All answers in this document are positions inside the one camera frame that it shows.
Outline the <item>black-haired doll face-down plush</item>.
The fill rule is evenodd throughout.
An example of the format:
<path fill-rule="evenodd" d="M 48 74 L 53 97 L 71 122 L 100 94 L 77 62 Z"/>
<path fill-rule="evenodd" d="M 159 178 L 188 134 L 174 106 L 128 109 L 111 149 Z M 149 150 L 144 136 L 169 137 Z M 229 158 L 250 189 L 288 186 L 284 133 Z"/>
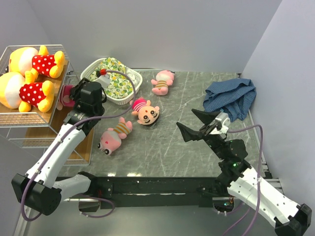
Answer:
<path fill-rule="evenodd" d="M 73 85 L 63 85 L 61 89 L 61 93 L 59 95 L 59 99 L 57 102 L 57 109 L 61 111 L 63 107 L 73 107 L 75 102 L 70 99 L 71 89 Z"/>

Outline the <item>black-haired doll face-up plush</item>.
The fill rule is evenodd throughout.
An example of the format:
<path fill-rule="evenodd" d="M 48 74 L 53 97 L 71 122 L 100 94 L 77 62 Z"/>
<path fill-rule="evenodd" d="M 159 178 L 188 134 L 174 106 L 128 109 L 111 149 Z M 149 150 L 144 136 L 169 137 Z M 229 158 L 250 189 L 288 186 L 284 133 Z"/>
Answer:
<path fill-rule="evenodd" d="M 152 106 L 150 100 L 140 97 L 131 106 L 131 114 L 138 118 L 137 122 L 144 126 L 152 126 L 159 119 L 159 106 Z"/>

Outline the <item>yellow bear plush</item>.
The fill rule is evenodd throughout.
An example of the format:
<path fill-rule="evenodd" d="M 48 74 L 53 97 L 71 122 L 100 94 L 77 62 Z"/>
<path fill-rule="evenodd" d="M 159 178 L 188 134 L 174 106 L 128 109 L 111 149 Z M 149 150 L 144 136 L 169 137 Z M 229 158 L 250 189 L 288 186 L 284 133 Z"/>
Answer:
<path fill-rule="evenodd" d="M 35 82 L 34 77 L 25 78 L 18 72 L 0 76 L 0 103 L 19 112 L 29 112 L 32 107 L 41 112 L 51 109 L 55 87 L 51 81 Z"/>
<path fill-rule="evenodd" d="M 18 72 L 26 77 L 27 72 L 36 78 L 44 75 L 50 78 L 58 78 L 65 65 L 65 55 L 62 51 L 50 54 L 46 46 L 23 47 L 13 51 L 9 57 L 8 71 Z"/>

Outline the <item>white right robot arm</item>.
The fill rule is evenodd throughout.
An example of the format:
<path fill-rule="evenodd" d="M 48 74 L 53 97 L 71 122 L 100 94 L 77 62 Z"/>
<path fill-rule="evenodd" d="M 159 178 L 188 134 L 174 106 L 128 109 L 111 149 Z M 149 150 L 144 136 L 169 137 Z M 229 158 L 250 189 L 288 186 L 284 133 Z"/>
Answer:
<path fill-rule="evenodd" d="M 203 123 L 198 130 L 176 123 L 185 142 L 203 140 L 221 160 L 221 174 L 210 193 L 234 196 L 255 210 L 275 228 L 279 236 L 302 236 L 311 224 L 312 209 L 279 192 L 245 160 L 248 156 L 242 139 L 227 140 L 230 119 L 224 112 L 192 109 Z"/>

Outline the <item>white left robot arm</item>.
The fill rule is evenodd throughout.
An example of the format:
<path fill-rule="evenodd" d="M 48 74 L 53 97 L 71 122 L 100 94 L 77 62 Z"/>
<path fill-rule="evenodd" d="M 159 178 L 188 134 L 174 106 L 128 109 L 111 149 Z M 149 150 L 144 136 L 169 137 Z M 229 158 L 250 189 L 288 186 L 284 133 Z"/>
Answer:
<path fill-rule="evenodd" d="M 28 206 L 40 214 L 50 215 L 60 202 L 77 194 L 91 198 L 97 194 L 96 177 L 80 172 L 74 177 L 57 181 L 56 178 L 69 156 L 88 136 L 104 114 L 106 101 L 103 88 L 98 82 L 83 79 L 71 89 L 75 105 L 63 121 L 55 140 L 43 156 L 24 175 L 16 174 L 12 187 L 21 204 L 21 214 Z"/>

